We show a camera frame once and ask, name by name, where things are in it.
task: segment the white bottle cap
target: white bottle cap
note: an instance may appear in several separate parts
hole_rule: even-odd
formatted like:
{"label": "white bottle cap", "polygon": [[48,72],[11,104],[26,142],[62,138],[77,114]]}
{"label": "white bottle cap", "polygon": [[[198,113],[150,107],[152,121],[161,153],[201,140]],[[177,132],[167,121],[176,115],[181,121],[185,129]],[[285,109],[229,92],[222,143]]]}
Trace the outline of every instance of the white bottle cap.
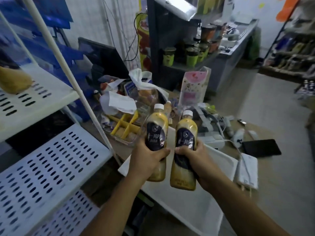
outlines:
{"label": "white bottle cap", "polygon": [[163,105],[163,104],[160,104],[160,103],[156,103],[156,104],[154,105],[154,109],[157,109],[157,108],[164,110],[164,105]]}
{"label": "white bottle cap", "polygon": [[190,116],[192,116],[192,111],[190,111],[190,110],[185,110],[184,112],[183,112],[183,116],[184,115],[190,115]]}

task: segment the computer monitor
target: computer monitor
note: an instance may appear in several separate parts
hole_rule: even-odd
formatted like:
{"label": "computer monitor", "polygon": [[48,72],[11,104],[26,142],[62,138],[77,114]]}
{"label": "computer monitor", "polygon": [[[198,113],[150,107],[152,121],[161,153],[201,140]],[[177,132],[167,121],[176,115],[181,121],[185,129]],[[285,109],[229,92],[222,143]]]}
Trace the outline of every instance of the computer monitor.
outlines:
{"label": "computer monitor", "polygon": [[104,75],[120,79],[128,79],[129,71],[120,58],[115,47],[97,43],[95,41],[78,38],[79,50],[92,62],[104,69]]}

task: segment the dark blue label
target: dark blue label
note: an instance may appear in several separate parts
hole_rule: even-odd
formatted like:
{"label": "dark blue label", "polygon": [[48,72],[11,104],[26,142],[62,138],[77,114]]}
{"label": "dark blue label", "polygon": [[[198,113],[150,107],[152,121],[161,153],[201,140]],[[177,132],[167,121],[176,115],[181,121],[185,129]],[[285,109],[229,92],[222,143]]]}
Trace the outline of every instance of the dark blue label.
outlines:
{"label": "dark blue label", "polygon": [[[191,150],[195,150],[195,136],[186,128],[180,128],[176,132],[176,147],[181,146],[188,146]],[[189,159],[184,155],[175,153],[174,161],[179,167],[192,171]]]}
{"label": "dark blue label", "polygon": [[151,151],[158,151],[164,147],[165,132],[161,126],[153,123],[147,123],[146,146]]}

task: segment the plastic bottle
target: plastic bottle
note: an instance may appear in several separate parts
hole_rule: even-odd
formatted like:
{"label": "plastic bottle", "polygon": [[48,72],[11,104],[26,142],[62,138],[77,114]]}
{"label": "plastic bottle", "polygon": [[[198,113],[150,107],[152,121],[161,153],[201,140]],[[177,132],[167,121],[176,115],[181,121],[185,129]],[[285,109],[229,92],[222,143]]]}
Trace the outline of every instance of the plastic bottle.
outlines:
{"label": "plastic bottle", "polygon": [[165,116],[169,119],[169,116],[171,114],[171,111],[172,111],[172,105],[171,105],[171,101],[167,101],[165,104],[164,104],[164,114]]}
{"label": "plastic bottle", "polygon": [[[158,151],[166,147],[168,120],[164,114],[163,104],[155,104],[154,113],[148,118],[146,146],[151,151]],[[166,159],[162,159],[148,181],[163,181],[166,172]]]}
{"label": "plastic bottle", "polygon": [[[195,150],[197,145],[198,127],[192,120],[192,111],[183,112],[183,119],[176,126],[176,142],[175,146],[188,146]],[[191,168],[189,160],[184,155],[174,154],[171,178],[171,187],[183,190],[195,190],[196,178]]]}

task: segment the hand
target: hand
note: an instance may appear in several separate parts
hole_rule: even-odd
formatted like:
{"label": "hand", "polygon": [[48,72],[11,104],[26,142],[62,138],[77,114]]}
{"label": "hand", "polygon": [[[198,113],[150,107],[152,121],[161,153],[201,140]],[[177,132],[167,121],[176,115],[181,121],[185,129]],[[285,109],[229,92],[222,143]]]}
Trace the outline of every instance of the hand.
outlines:
{"label": "hand", "polygon": [[170,153],[168,148],[151,151],[145,144],[145,137],[141,138],[132,150],[127,176],[132,177],[141,186],[152,175],[161,159]]}
{"label": "hand", "polygon": [[208,192],[211,190],[211,183],[225,176],[208,155],[206,147],[199,139],[195,151],[189,149],[187,146],[182,146],[176,147],[175,153],[185,155],[189,159],[191,167],[198,175],[197,180],[199,184]]}

